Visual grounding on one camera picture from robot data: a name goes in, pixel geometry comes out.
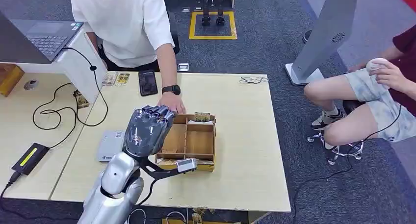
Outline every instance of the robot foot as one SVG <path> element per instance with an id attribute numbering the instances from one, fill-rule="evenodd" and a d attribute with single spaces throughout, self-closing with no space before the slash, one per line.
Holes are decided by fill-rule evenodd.
<path id="1" fill-rule="evenodd" d="M 202 17 L 202 25 L 207 26 L 211 24 L 211 17 Z"/>
<path id="2" fill-rule="evenodd" d="M 223 17 L 217 17 L 217 25 L 225 25 L 225 20 Z"/>

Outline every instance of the black watch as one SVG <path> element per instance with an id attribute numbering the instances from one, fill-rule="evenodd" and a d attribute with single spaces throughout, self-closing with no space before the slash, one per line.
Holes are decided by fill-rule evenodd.
<path id="1" fill-rule="evenodd" d="M 162 88 L 162 93 L 165 93 L 165 92 L 172 92 L 175 95 L 179 95 L 181 94 L 181 88 L 179 87 L 179 85 L 175 84 L 172 86 Z"/>

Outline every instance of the person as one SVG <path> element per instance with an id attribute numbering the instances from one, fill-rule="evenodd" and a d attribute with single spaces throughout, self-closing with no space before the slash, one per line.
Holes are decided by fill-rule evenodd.
<path id="1" fill-rule="evenodd" d="M 71 3 L 74 19 L 84 22 L 83 28 L 109 71 L 160 70 L 159 105 L 185 113 L 164 0 L 71 0 Z M 102 49 L 98 47 L 97 36 L 103 40 Z"/>
<path id="2" fill-rule="evenodd" d="M 325 131 L 326 149 L 363 140 L 389 126 L 399 113 L 392 126 L 370 138 L 398 142 L 416 136 L 416 25 L 394 37 L 393 43 L 393 47 L 381 54 L 389 61 L 375 62 L 385 68 L 369 73 L 365 62 L 345 75 L 305 87 L 305 96 L 323 109 L 312 129 Z M 336 99 L 366 103 L 345 117 L 336 108 Z"/>

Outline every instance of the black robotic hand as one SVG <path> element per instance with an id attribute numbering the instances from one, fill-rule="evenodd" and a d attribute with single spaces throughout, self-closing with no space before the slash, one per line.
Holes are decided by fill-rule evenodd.
<path id="1" fill-rule="evenodd" d="M 175 113 L 168 107 L 145 106 L 135 110 L 124 135 L 123 151 L 133 158 L 147 158 L 163 146 Z"/>

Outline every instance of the wooden box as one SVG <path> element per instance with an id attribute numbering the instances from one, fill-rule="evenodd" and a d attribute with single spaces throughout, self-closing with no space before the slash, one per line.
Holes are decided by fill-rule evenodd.
<path id="1" fill-rule="evenodd" d="M 8 96 L 25 72 L 13 64 L 0 64 L 0 94 Z"/>
<path id="2" fill-rule="evenodd" d="M 155 163 L 163 169 L 176 168 L 178 160 L 196 158 L 197 170 L 213 171 L 215 162 L 215 116 L 212 124 L 190 124 L 195 115 L 177 115 Z"/>

